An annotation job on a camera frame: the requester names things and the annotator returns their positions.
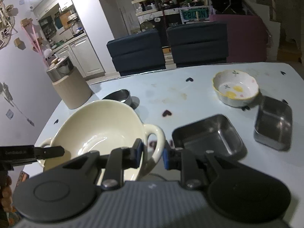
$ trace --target white tabletop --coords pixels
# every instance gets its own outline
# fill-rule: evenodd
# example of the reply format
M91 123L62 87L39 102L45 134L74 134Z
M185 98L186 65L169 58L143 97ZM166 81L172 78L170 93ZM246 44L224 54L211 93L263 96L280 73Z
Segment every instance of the white tabletop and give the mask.
M218 100L211 79L225 69L242 70L256 78L263 95L285 99L293 112L292 144L288 152L279 152L257 143L253 138L258 106L242 111ZM102 99L119 89L129 89L139 98L136 108L143 123L160 126L166 139L171 140L173 130L179 126L215 114L226 115L236 128L247 149L247 156L240 162L283 181L292 193L291 204L284 217L291 227L303 228L304 224L304 81L285 63L243 63L179 68L169 71L139 74L105 81L91 86L95 94L86 102ZM76 110L69 110L61 102L41 132L35 146L53 137L66 119ZM169 110L172 116L163 117ZM42 172L38 163L24 168L30 176ZM162 160L153 169L167 179L180 179L177 170L166 171Z

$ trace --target metal lid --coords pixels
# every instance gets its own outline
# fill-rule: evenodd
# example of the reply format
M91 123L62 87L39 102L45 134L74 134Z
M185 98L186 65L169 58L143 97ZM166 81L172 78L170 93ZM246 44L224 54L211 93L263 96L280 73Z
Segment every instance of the metal lid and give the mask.
M77 13L71 14L70 16L68 16L67 20L68 20L68 22L67 22L68 24L70 24L71 22L73 22L73 20L79 21L78 14Z
M63 77L67 76L74 68L71 60L68 56L62 58L56 58L52 61L52 65L49 66L47 74L52 82L59 81Z

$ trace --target screw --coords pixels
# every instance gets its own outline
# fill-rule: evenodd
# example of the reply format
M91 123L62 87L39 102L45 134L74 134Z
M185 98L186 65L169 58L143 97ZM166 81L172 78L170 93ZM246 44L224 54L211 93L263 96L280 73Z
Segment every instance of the screw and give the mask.
M102 182L102 185L105 188L111 188L111 187L118 185L118 182L115 179L107 179Z
M190 189L197 188L202 185L201 181L198 179L190 179L186 182L186 185Z

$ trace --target metal bowl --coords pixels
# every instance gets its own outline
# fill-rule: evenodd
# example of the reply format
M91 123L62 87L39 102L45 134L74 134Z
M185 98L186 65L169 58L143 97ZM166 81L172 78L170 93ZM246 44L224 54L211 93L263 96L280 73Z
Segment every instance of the metal bowl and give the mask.
M131 94L130 91L127 89L121 89L114 93L110 93L109 95L105 96L103 99L116 100L121 103L127 104L128 106L131 106L132 104Z
M222 114L176 128L172 139L175 148L188 149L195 155L215 152L225 157L240 159L246 153L235 127Z
M276 150L287 151L291 146L292 110L279 100L264 96L257 113L254 139Z

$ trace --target yellow-rimmed bowl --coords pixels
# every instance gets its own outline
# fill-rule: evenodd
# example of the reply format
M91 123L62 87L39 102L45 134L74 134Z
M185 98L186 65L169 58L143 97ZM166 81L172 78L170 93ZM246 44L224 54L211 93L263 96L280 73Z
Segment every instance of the yellow-rimmed bowl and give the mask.
M259 94L255 78L239 70L218 72L212 84L219 100L232 107L246 106Z

